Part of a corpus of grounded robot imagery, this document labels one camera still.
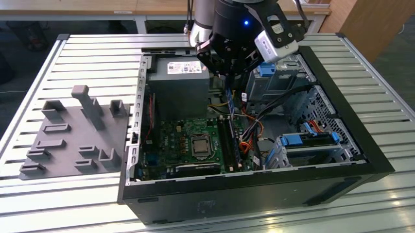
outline metal slotted table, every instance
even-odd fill
[[[308,35],[310,46],[396,170],[326,205],[144,226],[116,204],[118,172],[21,181],[47,99],[65,106],[73,85],[99,104],[133,105],[140,48],[186,47],[180,34],[71,35],[55,41],[0,141],[0,231],[45,232],[404,232],[415,225],[415,114],[345,38]]]

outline floor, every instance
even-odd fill
[[[63,21],[41,22],[45,29],[45,37],[51,44],[57,35],[69,34],[106,34],[106,33],[137,33],[132,21],[122,21],[121,28],[113,27],[106,21]],[[25,92],[42,65],[47,50],[27,52],[14,34],[9,31],[5,22],[0,22],[0,53],[7,60],[15,77],[11,81],[0,85],[0,137],[7,127],[9,121],[22,101]],[[404,26],[404,31],[397,34],[389,46],[373,63],[374,68],[389,82],[408,105],[415,109],[415,16]]]

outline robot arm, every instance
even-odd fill
[[[196,0],[190,45],[208,69],[224,76],[250,72],[298,49],[305,28],[290,26],[277,0]],[[280,23],[273,29],[268,18]]]

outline chip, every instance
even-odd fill
[[[206,133],[193,134],[190,137],[190,152],[197,160],[205,160],[212,155],[210,138]]]
[[[206,140],[194,140],[193,141],[193,151],[194,153],[208,152],[208,141]]]

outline sticker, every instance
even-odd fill
[[[194,62],[169,62],[166,64],[166,74],[194,74],[201,73],[201,65]]]
[[[272,30],[274,34],[280,34],[284,31],[282,26],[280,24],[273,25]]]
[[[253,156],[253,163],[258,166],[258,158]]]
[[[114,11],[114,14],[132,14],[132,11]]]
[[[276,66],[276,69],[286,69],[286,65]]]
[[[241,93],[241,101],[246,102],[246,93],[244,93],[244,92]]]

